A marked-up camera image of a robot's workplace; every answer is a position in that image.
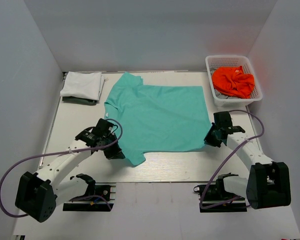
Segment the teal t shirt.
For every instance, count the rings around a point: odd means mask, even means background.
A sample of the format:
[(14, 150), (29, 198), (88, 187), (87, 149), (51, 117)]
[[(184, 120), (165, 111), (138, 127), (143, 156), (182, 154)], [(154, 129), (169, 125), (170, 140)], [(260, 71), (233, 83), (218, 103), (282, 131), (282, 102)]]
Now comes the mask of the teal t shirt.
[(211, 128), (202, 86), (146, 85), (125, 72), (104, 107), (105, 117), (121, 124), (118, 144), (134, 166), (145, 153), (200, 150)]

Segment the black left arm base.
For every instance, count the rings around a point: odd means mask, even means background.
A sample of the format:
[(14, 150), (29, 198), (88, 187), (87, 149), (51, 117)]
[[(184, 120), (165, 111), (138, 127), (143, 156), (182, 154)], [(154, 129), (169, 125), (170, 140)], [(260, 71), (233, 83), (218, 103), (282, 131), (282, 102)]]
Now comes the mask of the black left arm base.
[(96, 183), (87, 174), (71, 176), (71, 180), (82, 180), (86, 185), (84, 194), (75, 196), (63, 204), (64, 212), (110, 212), (114, 206), (116, 186)]

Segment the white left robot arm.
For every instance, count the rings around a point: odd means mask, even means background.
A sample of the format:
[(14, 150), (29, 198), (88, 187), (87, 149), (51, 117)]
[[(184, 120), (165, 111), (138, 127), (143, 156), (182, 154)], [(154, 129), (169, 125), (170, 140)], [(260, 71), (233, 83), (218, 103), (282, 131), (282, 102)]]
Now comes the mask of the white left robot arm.
[(84, 173), (74, 173), (93, 153), (103, 151), (107, 159), (123, 158), (119, 147), (122, 125), (114, 119), (99, 119), (75, 136), (65, 151), (56, 152), (51, 163), (34, 173), (24, 173), (19, 181), (15, 206), (39, 223), (46, 221), (55, 208), (69, 201), (106, 199), (96, 193), (96, 181)]

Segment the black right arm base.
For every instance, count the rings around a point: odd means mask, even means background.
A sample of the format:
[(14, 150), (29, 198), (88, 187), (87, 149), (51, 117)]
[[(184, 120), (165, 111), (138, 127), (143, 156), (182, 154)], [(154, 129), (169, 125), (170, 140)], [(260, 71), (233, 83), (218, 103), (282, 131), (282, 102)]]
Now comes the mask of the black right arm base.
[(219, 175), (217, 180), (208, 186), (202, 207), (199, 207), (200, 213), (247, 212), (249, 205), (246, 205), (244, 197), (225, 191), (223, 180), (226, 177), (238, 177), (238, 175), (232, 173)]

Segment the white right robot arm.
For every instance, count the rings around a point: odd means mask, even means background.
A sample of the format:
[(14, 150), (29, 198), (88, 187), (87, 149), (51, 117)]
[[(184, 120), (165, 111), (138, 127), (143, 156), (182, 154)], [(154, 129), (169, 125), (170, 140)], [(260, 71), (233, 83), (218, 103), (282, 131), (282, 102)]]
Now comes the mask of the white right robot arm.
[[(249, 137), (241, 126), (234, 126), (231, 111), (213, 114), (214, 121), (204, 143), (211, 147), (225, 145), (231, 153), (220, 164), (207, 182), (200, 197), (199, 207), (203, 210), (217, 207), (217, 204), (204, 206), (203, 202), (209, 186), (215, 182), (216, 195), (223, 199), (221, 205), (244, 198), (253, 209), (285, 207), (291, 204), (291, 185), (289, 168), (284, 162), (276, 162), (253, 143), (264, 133)], [(234, 155), (243, 162), (249, 171), (248, 178), (237, 174), (219, 172)]]

